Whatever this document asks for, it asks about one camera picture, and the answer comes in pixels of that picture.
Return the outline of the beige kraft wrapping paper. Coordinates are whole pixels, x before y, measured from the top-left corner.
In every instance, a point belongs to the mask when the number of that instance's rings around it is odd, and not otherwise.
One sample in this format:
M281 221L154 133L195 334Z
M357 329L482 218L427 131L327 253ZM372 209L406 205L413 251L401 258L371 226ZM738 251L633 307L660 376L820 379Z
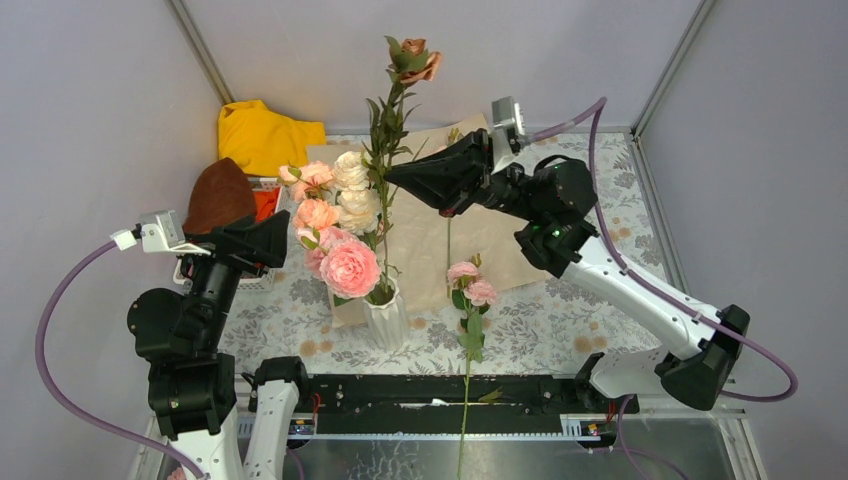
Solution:
M410 133L402 145L413 154L423 145L420 159L446 145L453 128L467 134L487 127L484 115L478 113L446 127ZM308 159L331 165L342 153L361 150L362 143L350 140L349 144L308 146ZM524 220L472 205L448 222L404 190L398 191L390 210L389 261L400 270L399 290L410 316L447 306L448 267L475 253L482 256L484 278L498 292L551 278L526 261L514 239L514 232L527 224ZM365 324L363 302L352 300L336 307L331 299L333 328Z

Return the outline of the peach rose stem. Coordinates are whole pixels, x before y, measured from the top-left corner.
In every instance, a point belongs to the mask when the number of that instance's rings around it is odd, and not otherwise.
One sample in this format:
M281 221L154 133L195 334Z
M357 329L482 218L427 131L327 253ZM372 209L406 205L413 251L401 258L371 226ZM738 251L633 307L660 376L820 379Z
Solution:
M329 165L310 162L302 167L281 166L279 177L296 203L292 217L296 229L321 231L338 224L339 211L329 200L335 188L333 169Z

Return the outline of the cream white rose stem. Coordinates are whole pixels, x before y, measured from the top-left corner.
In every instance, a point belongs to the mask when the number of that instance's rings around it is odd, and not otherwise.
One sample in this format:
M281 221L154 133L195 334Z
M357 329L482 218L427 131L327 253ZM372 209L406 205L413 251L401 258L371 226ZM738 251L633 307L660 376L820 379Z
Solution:
M364 148L342 153L332 165L338 226L368 244L378 255L381 281L388 279L386 237L391 229L371 156Z

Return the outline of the large pink peony stem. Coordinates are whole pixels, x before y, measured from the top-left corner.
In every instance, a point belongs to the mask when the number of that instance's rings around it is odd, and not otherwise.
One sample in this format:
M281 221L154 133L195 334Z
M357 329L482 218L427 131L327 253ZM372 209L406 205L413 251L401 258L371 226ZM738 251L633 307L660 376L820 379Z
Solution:
M339 301L363 298L385 305L395 293L381 269L377 255L352 233L335 226L321 230L298 228L296 238L304 252L304 264L326 284Z

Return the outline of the pink double rose stem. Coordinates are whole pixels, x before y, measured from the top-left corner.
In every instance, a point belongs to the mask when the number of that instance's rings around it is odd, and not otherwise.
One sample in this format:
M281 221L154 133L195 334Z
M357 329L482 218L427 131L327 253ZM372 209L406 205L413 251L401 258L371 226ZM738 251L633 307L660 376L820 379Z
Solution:
M463 456L470 406L472 363L481 363L483 361L483 350L485 347L485 334L483 332L484 315L497 301L496 289L482 274L482 264L482 255L475 253L468 260L451 265L446 274L452 304L462 314L462 332L459 335L458 342L465 351L462 420L457 465L458 479L461 479L463 475Z

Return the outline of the dusty brown rose stem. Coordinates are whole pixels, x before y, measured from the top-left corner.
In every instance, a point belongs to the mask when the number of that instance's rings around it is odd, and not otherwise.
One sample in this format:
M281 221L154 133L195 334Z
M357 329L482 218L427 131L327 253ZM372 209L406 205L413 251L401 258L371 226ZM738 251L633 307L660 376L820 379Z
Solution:
M378 255L381 267L380 280L375 290L367 296L382 305L391 299L394 288L389 285L389 264L387 234L392 228L390 208L395 193L385 179L393 167L395 158L412 150L401 144L409 131L405 127L412 108L405 101L414 93L411 88L421 81L432 81L443 59L439 51L428 49L424 38L407 38L402 41L392 36L386 38L390 63L385 72L390 80L390 89L385 98L366 100L369 109L369 136L364 144L365 160L370 186L378 201L377 227L373 233L366 233L367 242L382 252Z

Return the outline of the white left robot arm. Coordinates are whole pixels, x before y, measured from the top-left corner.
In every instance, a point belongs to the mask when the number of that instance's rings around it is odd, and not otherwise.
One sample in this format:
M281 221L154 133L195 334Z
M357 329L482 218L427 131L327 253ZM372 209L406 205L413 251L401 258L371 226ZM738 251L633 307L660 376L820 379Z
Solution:
M148 404L169 454L196 479L279 479L290 422L309 401L297 356L261 362L253 375L255 414L248 450L237 440L236 361L218 345L241 277L261 277L285 263L290 214L256 222L248 215L208 233L186 234L174 211L146 214L132 232L147 253L175 254L190 264L187 293L144 292L127 326L137 356L150 365Z

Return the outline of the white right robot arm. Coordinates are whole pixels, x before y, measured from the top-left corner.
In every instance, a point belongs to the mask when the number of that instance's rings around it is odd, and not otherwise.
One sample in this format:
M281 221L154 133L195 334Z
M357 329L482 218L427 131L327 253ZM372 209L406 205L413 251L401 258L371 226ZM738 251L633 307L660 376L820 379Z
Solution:
M552 155L526 174L518 163L496 168L493 153L493 139L477 130L445 150L394 167L386 178L446 218L477 204L526 221L514 238L530 265L591 291L660 341L652 351L592 355L573 386L583 410L597 412L614 398L653 393L712 410L741 353L749 314L736 305L718 310L691 299L615 257L586 219L598 197L584 161Z

